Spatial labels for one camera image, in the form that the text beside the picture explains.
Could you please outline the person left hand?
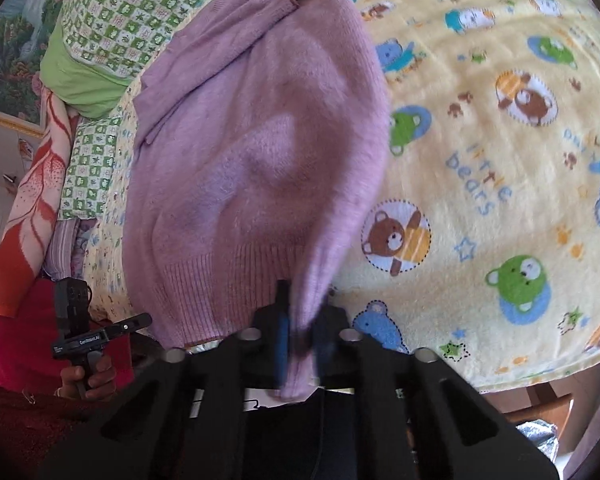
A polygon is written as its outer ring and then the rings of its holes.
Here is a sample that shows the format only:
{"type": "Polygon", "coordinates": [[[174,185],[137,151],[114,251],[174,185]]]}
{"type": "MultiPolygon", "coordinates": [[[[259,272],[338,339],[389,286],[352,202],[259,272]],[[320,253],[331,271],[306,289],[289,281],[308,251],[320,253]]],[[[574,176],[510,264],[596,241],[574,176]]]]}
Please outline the person left hand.
{"type": "Polygon", "coordinates": [[[114,380],[116,370],[109,356],[102,356],[95,364],[94,372],[85,377],[82,366],[65,367],[61,373],[61,386],[55,396],[70,400],[106,401],[117,391],[114,380]]]}

